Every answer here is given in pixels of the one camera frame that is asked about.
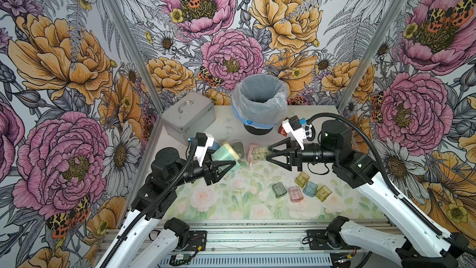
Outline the mint green pencil sharpener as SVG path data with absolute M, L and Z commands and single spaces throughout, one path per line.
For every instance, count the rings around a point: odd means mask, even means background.
M 229 143 L 223 143 L 212 155 L 213 161 L 234 161 L 235 165 L 228 171 L 234 173 L 240 168 L 240 156 Z

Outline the dark green pencil sharpener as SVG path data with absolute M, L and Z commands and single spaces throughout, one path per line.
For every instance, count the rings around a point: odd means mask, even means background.
M 232 144 L 232 148 L 234 151 L 238 154 L 239 158 L 241 160 L 244 159 L 245 153 L 244 153 L 244 145 L 242 144 L 241 141 L 236 141 Z

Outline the yellow transparent shavings tray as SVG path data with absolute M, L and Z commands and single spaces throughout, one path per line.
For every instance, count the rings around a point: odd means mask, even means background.
M 300 172 L 300 174 L 296 177 L 295 183 L 300 187 L 304 188 L 309 180 L 310 176 L 305 172 Z

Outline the grey green shavings tray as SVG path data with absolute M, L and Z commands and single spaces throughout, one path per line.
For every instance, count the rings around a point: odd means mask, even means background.
M 277 182 L 271 186 L 271 189 L 277 199 L 280 199 L 288 193 L 282 182 Z

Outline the pink transparent shavings tray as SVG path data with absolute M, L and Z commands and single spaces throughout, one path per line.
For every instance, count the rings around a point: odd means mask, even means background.
M 288 193 L 290 196 L 290 201 L 292 203 L 301 202 L 304 199 L 304 196 L 301 192 L 301 188 L 299 186 L 289 187 Z

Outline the blue transparent shavings tray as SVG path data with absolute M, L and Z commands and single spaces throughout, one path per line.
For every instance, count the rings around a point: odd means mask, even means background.
M 303 193 L 306 196 L 315 197 L 316 193 L 317 193 L 317 188 L 318 188 L 317 184 L 315 184 L 311 181 L 307 181 L 306 185 L 303 188 Z

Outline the pink pencil sharpener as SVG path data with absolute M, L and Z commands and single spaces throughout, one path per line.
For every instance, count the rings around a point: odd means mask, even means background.
M 249 165 L 251 165 L 255 161 L 255 156 L 254 156 L 254 151 L 256 149 L 257 145 L 250 144 L 248 153 L 247 153 L 247 162 Z

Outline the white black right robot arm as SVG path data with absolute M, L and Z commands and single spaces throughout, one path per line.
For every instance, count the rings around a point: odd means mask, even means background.
M 392 183 L 377 148 L 350 120 L 320 113 L 310 119 L 294 116 L 282 126 L 288 137 L 268 147 L 268 162 L 288 171 L 302 170 L 303 164 L 330 164 L 334 175 L 372 201 L 401 231 L 384 233 L 338 216 L 315 243 L 361 248 L 402 268 L 456 268 L 460 256 L 476 254 L 462 233 L 434 222 Z

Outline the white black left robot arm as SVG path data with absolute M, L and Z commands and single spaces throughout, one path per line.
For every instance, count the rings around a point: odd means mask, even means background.
M 178 218 L 166 221 L 157 238 L 143 251 L 142 244 L 177 198 L 176 189 L 203 179 L 207 185 L 219 182 L 234 166 L 235 159 L 214 161 L 212 152 L 205 154 L 203 164 L 193 155 L 184 160 L 178 150 L 160 150 L 152 162 L 152 172 L 134 198 L 120 231 L 98 260 L 98 268 L 156 268 L 161 260 L 176 249 L 190 245 L 190 226 Z

